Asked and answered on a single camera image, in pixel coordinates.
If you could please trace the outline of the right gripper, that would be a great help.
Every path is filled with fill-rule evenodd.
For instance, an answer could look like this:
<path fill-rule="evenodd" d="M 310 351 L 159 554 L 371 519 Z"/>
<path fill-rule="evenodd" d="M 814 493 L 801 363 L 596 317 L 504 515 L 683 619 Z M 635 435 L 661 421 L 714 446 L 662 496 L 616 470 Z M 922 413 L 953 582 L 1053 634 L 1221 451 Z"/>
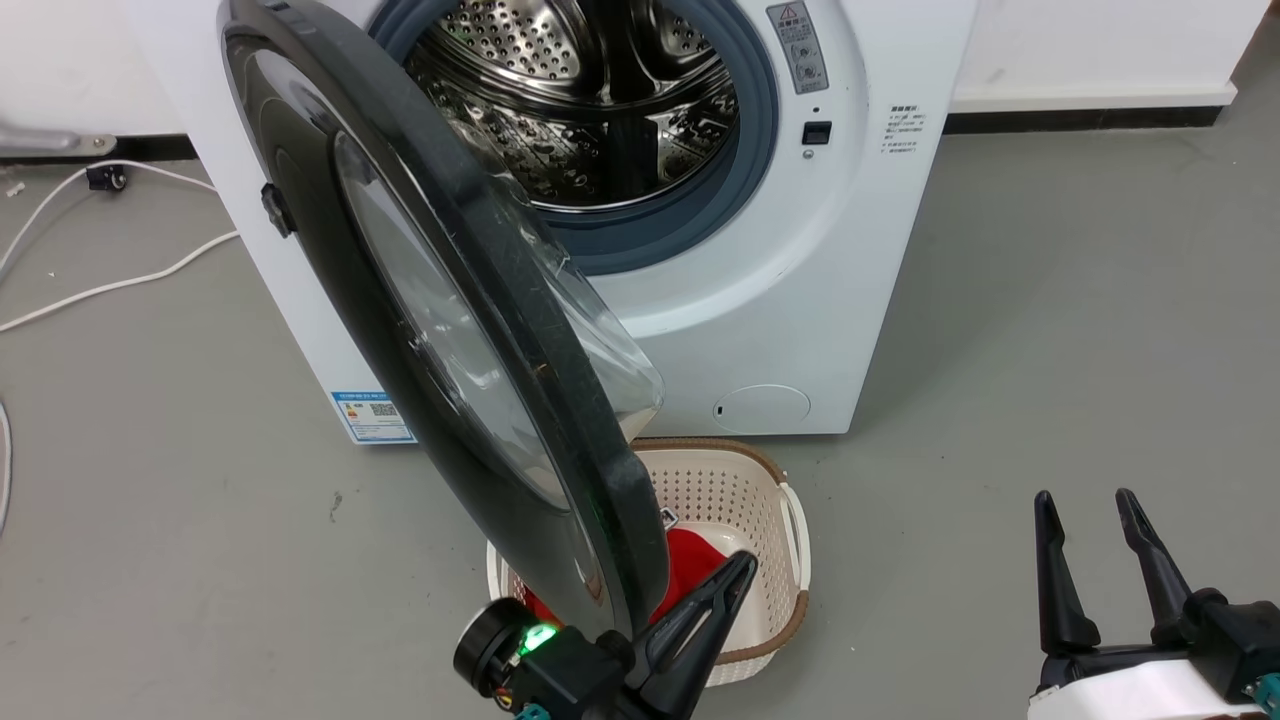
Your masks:
<path fill-rule="evenodd" d="M 1046 661 L 1028 716 L 1277 717 L 1277 606 L 1270 601 L 1228 603 L 1212 588 L 1190 597 L 1137 495 L 1120 488 L 1115 502 L 1125 542 L 1140 565 L 1152 644 L 1179 648 L 1097 648 L 1100 629 L 1082 607 L 1053 497 L 1041 491 L 1034 498 L 1039 647 L 1046 656 L 1061 659 Z M 1190 623 L 1184 618 L 1185 602 Z"/>

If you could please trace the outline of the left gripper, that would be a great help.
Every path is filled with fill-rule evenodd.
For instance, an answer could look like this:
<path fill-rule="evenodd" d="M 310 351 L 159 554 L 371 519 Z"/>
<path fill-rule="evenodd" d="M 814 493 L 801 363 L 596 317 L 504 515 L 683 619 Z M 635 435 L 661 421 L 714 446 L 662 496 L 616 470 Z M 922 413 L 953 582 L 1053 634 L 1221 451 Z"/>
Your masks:
<path fill-rule="evenodd" d="M 732 553 L 635 647 L 617 632 L 590 641 L 502 597 L 465 628 L 453 669 L 513 719 L 690 719 L 758 568 L 754 553 Z"/>

